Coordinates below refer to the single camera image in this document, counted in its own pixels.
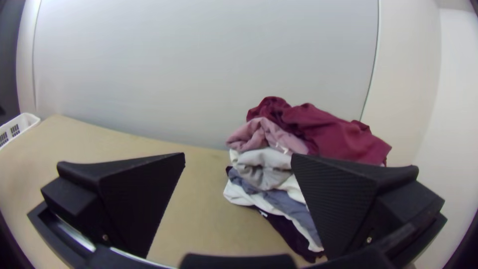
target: gray wall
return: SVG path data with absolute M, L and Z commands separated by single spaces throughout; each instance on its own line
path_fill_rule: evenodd
M 24 0 L 0 1 L 0 125 L 19 114 L 16 95 L 16 43 Z
M 37 112 L 224 148 L 265 96 L 359 119 L 377 0 L 42 0 Z

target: clothing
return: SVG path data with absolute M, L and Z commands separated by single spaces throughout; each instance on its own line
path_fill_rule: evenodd
M 239 152 L 267 146 L 289 155 L 307 154 L 309 151 L 302 140 L 263 117 L 252 119 L 239 127 L 227 139 L 226 145 Z
M 380 165 L 391 150 L 369 126 L 339 119 L 309 103 L 292 107 L 282 98 L 266 97 L 249 110 L 246 120 L 259 117 L 304 140 L 308 154 Z
M 300 190 L 299 182 L 297 182 L 295 175 L 291 175 L 289 178 L 287 178 L 282 184 L 277 187 L 277 189 L 286 191 L 287 195 L 289 195 L 291 199 L 306 204 L 304 195 Z
M 324 252 L 313 252 L 307 248 L 309 242 L 295 229 L 294 224 L 283 216 L 267 214 L 256 207 L 257 211 L 271 224 L 272 227 L 281 235 L 289 247 L 304 260 L 315 263 L 317 257 L 323 256 Z
M 240 186 L 244 192 L 248 195 L 259 194 L 264 200 L 269 202 L 273 207 L 285 213 L 286 215 L 296 219 L 299 224 L 307 230 L 312 240 L 318 245 L 321 246 L 322 242 L 320 241 L 319 234 L 315 228 L 314 221 L 310 215 L 309 210 L 305 204 L 297 202 L 291 199 L 287 192 L 282 190 L 268 190 L 262 191 L 240 177 L 237 171 L 233 168 L 228 173 L 229 181 L 232 184 Z
M 240 153 L 230 149 L 233 167 L 242 178 L 261 190 L 270 190 L 292 175 L 291 157 L 270 147 Z
M 244 192 L 244 190 L 240 186 L 232 184 L 228 180 L 228 183 L 226 184 L 226 187 L 224 188 L 223 195 L 229 202 L 233 204 L 241 205 L 241 206 L 254 205 L 264 212 L 274 214 L 277 216 L 284 216 L 286 219 L 292 221 L 297 231 L 307 239 L 307 241 L 309 242 L 309 247 L 308 247 L 309 250 L 313 252 L 324 251 L 324 248 L 322 247 L 322 245 L 318 246 L 314 242 L 314 240 L 311 238 L 309 233 L 299 224 L 299 222 L 296 219 L 290 216 L 287 216 L 280 210 L 274 208 L 269 202 L 264 200 L 264 198 L 262 198 L 260 194 L 248 195 Z
M 312 216 L 304 204 L 292 200 L 287 195 L 287 192 L 281 190 L 264 191 L 262 195 L 264 200 L 269 202 L 273 207 L 296 219 L 299 224 L 309 232 L 314 242 L 318 246 L 322 245 Z
M 239 172 L 236 169 L 234 169 L 232 166 L 226 167 L 226 174 L 228 175 L 229 179 L 234 178 L 235 176 L 240 177 Z M 294 199 L 297 202 L 305 204 L 304 195 L 302 194 L 302 191 L 300 190 L 299 182 L 297 182 L 295 175 L 291 175 L 289 178 L 287 178 L 282 184 L 280 184 L 277 187 L 277 189 L 286 191 L 287 195 L 289 195 L 291 199 Z

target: pile of clothes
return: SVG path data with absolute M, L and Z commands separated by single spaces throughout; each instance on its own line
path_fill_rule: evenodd
M 224 197 L 256 208 L 294 252 L 313 263 L 324 248 L 291 170 L 291 155 L 385 165 L 391 146 L 361 122 L 308 103 L 292 107 L 279 97 L 264 98 L 246 120 L 226 141 L 232 165 L 226 168 Z

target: pink shirt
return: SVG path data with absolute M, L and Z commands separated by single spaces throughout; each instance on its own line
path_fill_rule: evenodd
M 264 117 L 252 119 L 239 127 L 227 139 L 226 145 L 239 152 L 267 146 L 289 155 L 309 151 L 302 140 Z

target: black plastic frame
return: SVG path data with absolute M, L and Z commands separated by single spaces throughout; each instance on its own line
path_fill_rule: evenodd
M 27 215 L 50 249 L 69 267 L 82 267 L 87 258 L 93 254 L 58 227 L 57 217 L 48 209 L 45 202 L 36 206 Z

